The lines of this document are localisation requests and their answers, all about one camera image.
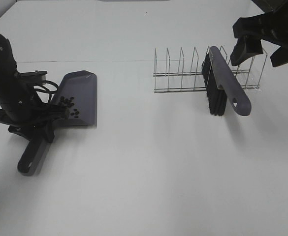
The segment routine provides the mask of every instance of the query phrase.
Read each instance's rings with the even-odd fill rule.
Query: brush
[[[251,113],[249,98],[217,47],[209,49],[202,65],[202,72],[212,115],[224,115],[227,98],[237,114],[248,116]]]

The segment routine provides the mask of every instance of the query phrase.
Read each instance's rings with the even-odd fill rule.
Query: metal wire rack
[[[220,47],[220,51],[225,60],[228,60],[228,65],[243,89],[260,88],[268,57],[268,53],[264,49],[263,55],[254,56],[237,67],[231,66],[230,57],[223,46]],[[193,49],[190,61],[186,59],[182,47],[180,48],[179,59],[171,59],[167,48],[166,60],[158,60],[155,48],[153,77],[155,79],[155,93],[206,91],[196,47]]]

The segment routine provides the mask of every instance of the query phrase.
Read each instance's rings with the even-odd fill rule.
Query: white table
[[[259,13],[215,4],[20,1],[0,19],[19,71],[98,76],[97,128],[58,130],[38,175],[17,172],[27,141],[0,125],[0,235],[288,235],[288,65],[267,63],[246,118],[153,94],[154,47],[231,50],[231,25]]]

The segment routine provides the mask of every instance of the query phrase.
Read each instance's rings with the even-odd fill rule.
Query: brush bristles
[[[204,83],[207,85],[206,93],[209,102],[209,110],[212,115],[222,116],[226,108],[227,95],[224,90],[217,88],[209,54],[206,55],[205,61],[203,62],[202,72]]]

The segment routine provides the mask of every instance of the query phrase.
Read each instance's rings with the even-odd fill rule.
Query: gray plastic handle
[[[220,50],[213,46],[209,50],[212,62],[212,69],[218,89],[224,89],[231,106],[235,112],[241,116],[248,116],[251,113],[251,102],[243,91],[238,80],[229,68]]]

